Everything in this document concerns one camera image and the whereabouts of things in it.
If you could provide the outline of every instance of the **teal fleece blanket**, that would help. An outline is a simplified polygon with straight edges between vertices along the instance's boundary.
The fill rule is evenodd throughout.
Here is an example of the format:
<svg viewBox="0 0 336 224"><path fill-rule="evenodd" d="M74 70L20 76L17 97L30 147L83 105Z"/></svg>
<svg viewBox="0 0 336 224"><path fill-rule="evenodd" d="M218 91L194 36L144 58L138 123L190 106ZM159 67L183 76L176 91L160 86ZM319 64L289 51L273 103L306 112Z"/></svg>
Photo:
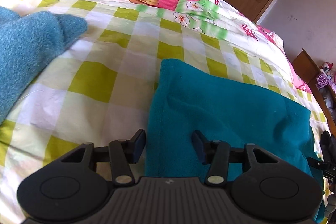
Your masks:
<svg viewBox="0 0 336 224"><path fill-rule="evenodd" d="M308 109L271 90L211 76L177 59L163 60L149 115L146 175L204 180L209 165L198 161L191 143L192 132L200 130L208 140L232 147L255 143L313 172L323 186L322 173L311 171L306 160L317 159L309 117ZM241 164L230 164L228 179L241 173Z"/></svg>

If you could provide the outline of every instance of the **metal rivet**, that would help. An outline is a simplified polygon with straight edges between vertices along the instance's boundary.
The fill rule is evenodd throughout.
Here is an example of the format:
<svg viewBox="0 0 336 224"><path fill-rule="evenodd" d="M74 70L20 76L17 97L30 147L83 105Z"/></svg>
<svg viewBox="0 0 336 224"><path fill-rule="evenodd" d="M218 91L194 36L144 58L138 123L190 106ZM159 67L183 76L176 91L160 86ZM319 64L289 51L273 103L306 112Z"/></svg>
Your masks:
<svg viewBox="0 0 336 224"><path fill-rule="evenodd" d="M119 184L127 184L127 183L130 183L132 182L132 178L128 175L121 175L121 176L118 176L115 181Z"/></svg>
<svg viewBox="0 0 336 224"><path fill-rule="evenodd" d="M208 177L208 182L211 184L221 184L224 182L224 178L221 176L210 176Z"/></svg>

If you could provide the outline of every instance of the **black device mount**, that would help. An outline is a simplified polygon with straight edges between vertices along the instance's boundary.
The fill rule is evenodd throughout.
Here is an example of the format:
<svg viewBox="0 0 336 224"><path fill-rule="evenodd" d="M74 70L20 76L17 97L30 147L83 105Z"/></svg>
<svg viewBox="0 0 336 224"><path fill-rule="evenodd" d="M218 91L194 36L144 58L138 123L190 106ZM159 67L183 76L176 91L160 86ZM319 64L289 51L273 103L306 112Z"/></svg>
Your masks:
<svg viewBox="0 0 336 224"><path fill-rule="evenodd" d="M323 176L327 178L328 180L331 180L333 182L336 181L336 164L333 162L325 162L325 161L319 161L313 158L307 158L308 164L311 167L314 167L318 170L323 171Z"/></svg>
<svg viewBox="0 0 336 224"><path fill-rule="evenodd" d="M231 148L191 135L199 160L210 164L204 184L197 177L135 181L129 164L139 160L144 130L107 147L85 143L27 177L17 198L29 216L24 224L314 223L322 189L314 178L253 143ZM112 181L96 171L110 162ZM227 181L230 162L243 173Z"/></svg>

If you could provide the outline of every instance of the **plush doll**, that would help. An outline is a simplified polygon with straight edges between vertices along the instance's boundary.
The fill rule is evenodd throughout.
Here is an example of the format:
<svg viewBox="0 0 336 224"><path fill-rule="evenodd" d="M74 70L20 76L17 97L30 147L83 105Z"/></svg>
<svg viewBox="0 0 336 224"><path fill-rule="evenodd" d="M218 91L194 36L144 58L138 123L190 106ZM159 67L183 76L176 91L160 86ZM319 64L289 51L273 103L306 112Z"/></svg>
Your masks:
<svg viewBox="0 0 336 224"><path fill-rule="evenodd" d="M329 62L324 62L323 65L322 65L322 67L320 67L320 69L323 69L324 73L325 73L326 75L328 75L328 72L331 71L331 68L332 68L333 66L334 66L333 63L330 64Z"/></svg>
<svg viewBox="0 0 336 224"><path fill-rule="evenodd" d="M330 80L336 84L336 73L333 70L330 70L329 72Z"/></svg>

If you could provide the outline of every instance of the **pink pillow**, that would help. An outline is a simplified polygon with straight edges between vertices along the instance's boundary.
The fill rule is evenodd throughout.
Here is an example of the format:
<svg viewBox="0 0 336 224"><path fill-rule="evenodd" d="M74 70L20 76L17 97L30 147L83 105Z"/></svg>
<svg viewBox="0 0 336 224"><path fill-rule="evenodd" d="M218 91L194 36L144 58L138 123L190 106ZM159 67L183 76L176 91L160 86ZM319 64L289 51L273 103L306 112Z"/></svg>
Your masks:
<svg viewBox="0 0 336 224"><path fill-rule="evenodd" d="M291 71L292 71L292 75L293 75L293 78L292 78L292 82L293 82L293 85L294 87L296 87L297 89L299 90L303 90L303 91L306 91L310 94L312 94L310 88L308 87L308 85L306 84L306 82L304 82L294 71L294 68L292 66L292 64L288 61L288 64L291 68Z"/></svg>

